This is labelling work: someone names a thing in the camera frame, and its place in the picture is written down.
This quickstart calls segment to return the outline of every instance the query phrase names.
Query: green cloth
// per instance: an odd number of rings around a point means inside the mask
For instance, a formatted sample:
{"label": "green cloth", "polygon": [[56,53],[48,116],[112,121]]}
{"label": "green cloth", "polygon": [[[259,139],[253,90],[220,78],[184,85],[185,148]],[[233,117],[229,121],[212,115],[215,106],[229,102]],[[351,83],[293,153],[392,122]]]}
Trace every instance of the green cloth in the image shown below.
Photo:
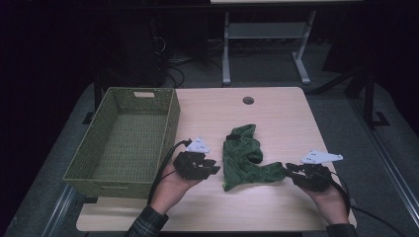
{"label": "green cloth", "polygon": [[253,138],[255,124],[234,128],[223,143],[222,162],[224,190],[230,191],[241,184],[272,183],[285,177],[281,163],[257,166],[263,160],[260,142]]}

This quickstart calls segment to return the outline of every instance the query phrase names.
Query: sleeve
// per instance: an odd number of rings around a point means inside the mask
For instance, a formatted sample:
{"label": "sleeve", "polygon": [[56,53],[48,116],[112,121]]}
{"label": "sleeve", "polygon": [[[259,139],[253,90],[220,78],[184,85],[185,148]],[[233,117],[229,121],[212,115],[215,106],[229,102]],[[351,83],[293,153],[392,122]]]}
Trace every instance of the sleeve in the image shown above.
{"label": "sleeve", "polygon": [[358,237],[352,224],[333,224],[326,227],[329,237]]}
{"label": "sleeve", "polygon": [[166,224],[169,217],[155,211],[151,206],[146,206],[139,217],[133,222],[126,233],[126,237],[154,237]]}

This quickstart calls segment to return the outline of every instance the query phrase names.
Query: wooden table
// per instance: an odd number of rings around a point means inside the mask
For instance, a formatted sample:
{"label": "wooden table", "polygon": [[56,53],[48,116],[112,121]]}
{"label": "wooden table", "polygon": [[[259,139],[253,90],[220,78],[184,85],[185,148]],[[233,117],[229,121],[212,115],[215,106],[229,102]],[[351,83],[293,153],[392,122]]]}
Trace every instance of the wooden table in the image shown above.
{"label": "wooden table", "polygon": [[[181,114],[176,141],[201,136],[208,159],[222,167],[222,143],[235,127],[256,124],[264,161],[299,164],[310,149],[326,151],[321,134],[299,88],[178,89]],[[254,104],[243,103],[252,97]],[[183,150],[179,147],[175,155]],[[335,171],[331,163],[326,164]],[[291,179],[273,184],[222,189],[221,170],[187,192],[169,212],[163,231],[312,231],[324,230],[312,200]],[[85,203],[77,221],[81,231],[126,231],[145,199],[99,197]],[[350,221],[356,224],[351,212]]]}

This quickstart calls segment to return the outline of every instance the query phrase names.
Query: plaid sleeve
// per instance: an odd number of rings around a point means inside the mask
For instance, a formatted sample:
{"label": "plaid sleeve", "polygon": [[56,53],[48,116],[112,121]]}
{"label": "plaid sleeve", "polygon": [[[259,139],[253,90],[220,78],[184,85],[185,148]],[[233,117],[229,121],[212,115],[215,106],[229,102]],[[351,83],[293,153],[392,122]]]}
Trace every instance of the plaid sleeve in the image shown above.
{"label": "plaid sleeve", "polygon": [[126,237],[152,237],[158,236],[169,217],[161,215],[151,206],[146,206],[139,217],[133,222],[126,233]]}

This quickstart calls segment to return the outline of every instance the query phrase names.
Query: dark background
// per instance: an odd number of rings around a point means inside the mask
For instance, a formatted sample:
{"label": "dark background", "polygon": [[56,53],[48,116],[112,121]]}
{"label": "dark background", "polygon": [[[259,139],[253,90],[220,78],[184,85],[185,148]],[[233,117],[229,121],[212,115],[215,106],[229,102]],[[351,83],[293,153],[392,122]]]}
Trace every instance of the dark background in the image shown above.
{"label": "dark background", "polygon": [[[89,3],[100,6],[103,1]],[[0,3],[0,233],[25,197],[77,99],[98,75],[104,87],[159,86],[164,79],[164,63],[153,53],[148,13],[80,11],[79,5],[66,0]],[[417,134],[418,16],[417,3],[408,1],[374,4],[343,16],[319,11],[314,25],[322,27],[314,28],[310,36],[311,40],[333,41],[325,70],[344,73],[359,65],[371,70]],[[187,23],[199,29],[192,36],[185,35]],[[207,38],[222,37],[222,24],[219,12],[167,14],[157,32],[175,46],[198,52],[194,56],[199,57],[206,54]],[[141,31],[131,35],[132,29]],[[132,43],[138,39],[142,45]]]}

